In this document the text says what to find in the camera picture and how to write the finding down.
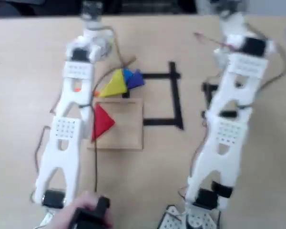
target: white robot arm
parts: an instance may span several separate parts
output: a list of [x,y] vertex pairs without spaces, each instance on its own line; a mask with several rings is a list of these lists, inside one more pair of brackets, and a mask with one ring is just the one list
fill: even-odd
[[[215,56],[223,70],[217,92],[205,113],[208,136],[201,152],[194,161],[188,178],[185,195],[187,208],[226,209],[240,170],[242,146],[245,142],[248,121],[265,70],[268,56],[275,51],[273,41],[257,38],[247,27],[241,12],[229,5],[219,7],[221,27],[226,47],[215,50]],[[246,77],[245,85],[237,86],[237,76]],[[230,102],[238,104],[237,117],[229,120],[220,114]],[[219,154],[219,148],[225,152]],[[213,181],[212,191],[200,189],[202,181],[212,172],[220,173],[220,182]]]
[[[47,205],[46,189],[58,168],[62,168],[66,183],[63,203],[70,204],[76,195],[81,143],[83,139],[91,136],[92,131],[91,108],[86,105],[90,103],[92,96],[94,66],[111,51],[112,36],[98,30],[101,28],[101,10],[102,6],[99,3],[84,3],[84,33],[67,46],[62,93],[51,124],[50,138],[41,158],[33,196],[34,202],[40,205]],[[77,80],[82,82],[79,92],[74,88],[74,82]],[[84,105],[80,108],[81,118],[68,117],[73,105]],[[62,141],[68,141],[65,150],[61,148]]]

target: blue triangle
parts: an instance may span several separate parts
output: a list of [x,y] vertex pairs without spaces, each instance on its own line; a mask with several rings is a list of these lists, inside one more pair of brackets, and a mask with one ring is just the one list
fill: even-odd
[[123,68],[123,76],[124,76],[124,81],[127,83],[127,81],[132,77],[133,72],[129,71],[126,68]]
[[145,84],[145,81],[143,79],[142,74],[140,73],[140,70],[137,69],[133,76],[128,80],[127,82],[127,88],[128,90],[133,89],[135,87],[139,87]]

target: yellow triangle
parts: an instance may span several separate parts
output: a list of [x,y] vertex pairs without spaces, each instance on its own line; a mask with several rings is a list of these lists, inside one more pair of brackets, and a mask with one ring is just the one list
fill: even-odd
[[124,81],[122,69],[116,70],[110,82],[104,86],[99,97],[108,97],[127,92],[127,86]]

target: human hand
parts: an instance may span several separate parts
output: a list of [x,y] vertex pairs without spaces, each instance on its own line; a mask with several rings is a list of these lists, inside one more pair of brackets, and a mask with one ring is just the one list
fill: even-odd
[[[99,198],[96,194],[85,192],[82,196],[76,198],[70,205],[56,213],[50,223],[46,226],[46,229],[68,229],[77,208],[94,210],[98,200]],[[109,210],[105,213],[104,223],[107,228],[112,228],[112,218]]]

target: red triangle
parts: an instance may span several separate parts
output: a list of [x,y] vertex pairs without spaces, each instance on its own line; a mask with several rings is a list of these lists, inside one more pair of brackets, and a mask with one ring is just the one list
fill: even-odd
[[95,140],[95,136],[96,138],[98,138],[115,124],[115,121],[110,118],[107,112],[99,104],[95,105],[94,113],[95,128],[93,128],[92,141]]

